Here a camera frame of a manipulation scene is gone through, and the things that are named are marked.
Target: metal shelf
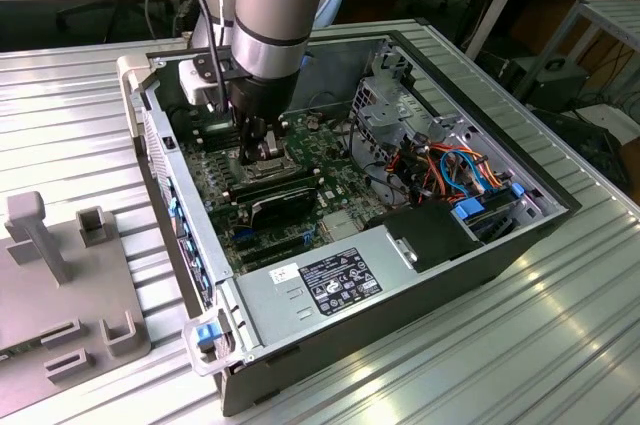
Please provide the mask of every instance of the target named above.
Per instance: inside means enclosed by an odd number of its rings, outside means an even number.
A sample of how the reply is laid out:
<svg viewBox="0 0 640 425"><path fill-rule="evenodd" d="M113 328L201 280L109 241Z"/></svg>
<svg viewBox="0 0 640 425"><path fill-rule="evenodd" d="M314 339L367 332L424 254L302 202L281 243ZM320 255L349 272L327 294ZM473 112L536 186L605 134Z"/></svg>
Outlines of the metal shelf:
<svg viewBox="0 0 640 425"><path fill-rule="evenodd" d="M521 80L513 94L514 97L518 99L524 97L538 74L581 17L589 20L591 26L569 53L570 59L577 60L599 30L609 33L636 52L640 51L640 0L579 0ZM638 80L640 80L640 69L620 87L620 90L627 89Z"/></svg>

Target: power supply label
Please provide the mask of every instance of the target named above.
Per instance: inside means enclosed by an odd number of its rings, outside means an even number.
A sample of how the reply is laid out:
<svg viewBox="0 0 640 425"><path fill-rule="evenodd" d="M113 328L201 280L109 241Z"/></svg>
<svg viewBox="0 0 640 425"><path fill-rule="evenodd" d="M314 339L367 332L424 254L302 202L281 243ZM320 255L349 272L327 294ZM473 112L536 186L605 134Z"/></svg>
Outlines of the power supply label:
<svg viewBox="0 0 640 425"><path fill-rule="evenodd" d="M300 267L298 271L320 313L327 316L382 291L355 248Z"/></svg>

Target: sticker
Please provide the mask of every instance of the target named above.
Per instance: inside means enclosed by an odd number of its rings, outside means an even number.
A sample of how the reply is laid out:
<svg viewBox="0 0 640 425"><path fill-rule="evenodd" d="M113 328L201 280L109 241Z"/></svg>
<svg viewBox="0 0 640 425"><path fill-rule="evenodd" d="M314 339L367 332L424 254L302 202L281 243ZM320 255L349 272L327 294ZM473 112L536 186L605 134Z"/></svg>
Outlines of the sticker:
<svg viewBox="0 0 640 425"><path fill-rule="evenodd" d="M278 285L279 283L286 282L287 280L291 280L292 278L300 276L300 274L298 273L297 263L290 263L289 265L285 265L284 267L271 270L269 272L269 275L271 276L271 280L273 280L274 285Z"/></svg>
<svg viewBox="0 0 640 425"><path fill-rule="evenodd" d="M300 267L298 272L323 315L333 315L382 291L355 248Z"/></svg>

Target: gray plastic block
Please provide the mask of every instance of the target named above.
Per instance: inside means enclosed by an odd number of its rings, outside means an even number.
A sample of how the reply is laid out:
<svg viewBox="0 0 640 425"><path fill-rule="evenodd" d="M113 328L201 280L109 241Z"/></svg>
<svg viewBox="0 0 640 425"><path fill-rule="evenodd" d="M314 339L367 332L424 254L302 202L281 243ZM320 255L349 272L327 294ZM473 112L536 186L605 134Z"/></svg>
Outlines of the gray plastic block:
<svg viewBox="0 0 640 425"><path fill-rule="evenodd" d="M104 221L104 214L100 207L76 212L76 222L85 247L104 243L111 238L111 230Z"/></svg>
<svg viewBox="0 0 640 425"><path fill-rule="evenodd" d="M13 257L18 265L24 265L25 263L42 258L36 246L29 239L23 242L17 242L14 245L8 245L7 252L9 252L9 255Z"/></svg>
<svg viewBox="0 0 640 425"><path fill-rule="evenodd" d="M77 318L51 327L40 334L40 343L51 350L72 340L82 337L86 332L85 327Z"/></svg>
<svg viewBox="0 0 640 425"><path fill-rule="evenodd" d="M7 232L9 232L9 235L11 235L11 238L13 238L13 241L16 243L29 240L29 235L27 235L24 228L16 227L10 221L5 222L4 228L7 229Z"/></svg>
<svg viewBox="0 0 640 425"><path fill-rule="evenodd" d="M24 200L31 207L31 218L41 219L43 210L36 198ZM23 230L23 204L18 203L17 211L16 202L11 205L18 220L12 215L9 227L12 236L21 238L15 231ZM0 240L0 309L7 311L0 313L0 418L143 357L151 349L115 218L109 212L98 216L109 239L102 237L96 243L88 237L89 248L77 220L48 227L66 271L74 278L63 286L52 280L42 257L17 266L10 251L20 244L10 238ZM85 226L91 232L96 215L88 217ZM10 353L2 359L5 350Z"/></svg>
<svg viewBox="0 0 640 425"><path fill-rule="evenodd" d="M42 223L46 216L42 196L38 192L25 192L8 197L7 215L10 228L21 227L27 233L49 266L58 285L70 281L71 275L60 254L58 245L47 230L47 227Z"/></svg>
<svg viewBox="0 0 640 425"><path fill-rule="evenodd" d="M45 377L58 383L66 378L90 369L93 366L91 355L84 348L79 348L71 353L62 355L54 360L44 363Z"/></svg>
<svg viewBox="0 0 640 425"><path fill-rule="evenodd" d="M115 329L110 329L107 322L100 320L102 340L112 357L118 357L122 354L129 353L132 349L138 346L140 335L138 335L136 324L133 321L131 312L127 310L124 314L127 320L127 326L126 329L124 329L124 332L121 333L118 333Z"/></svg>

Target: metal workbench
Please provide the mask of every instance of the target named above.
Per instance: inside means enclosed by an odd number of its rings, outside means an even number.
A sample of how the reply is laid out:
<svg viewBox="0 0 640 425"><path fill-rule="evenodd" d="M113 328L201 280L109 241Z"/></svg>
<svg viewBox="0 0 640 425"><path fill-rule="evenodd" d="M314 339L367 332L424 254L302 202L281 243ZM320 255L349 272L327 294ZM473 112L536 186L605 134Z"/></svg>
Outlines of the metal workbench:
<svg viewBox="0 0 640 425"><path fill-rule="evenodd" d="M413 21L340 28L403 32L582 210L495 281L223 419L213 380L190 371L179 338L186 313L136 165L115 74L119 55L184 44L2 55L0 194L37 188L51 221L90 204L114 211L154 345L147 357L7 423L638 422L638 207L435 30ZM437 109L449 108L424 77L416 87Z"/></svg>

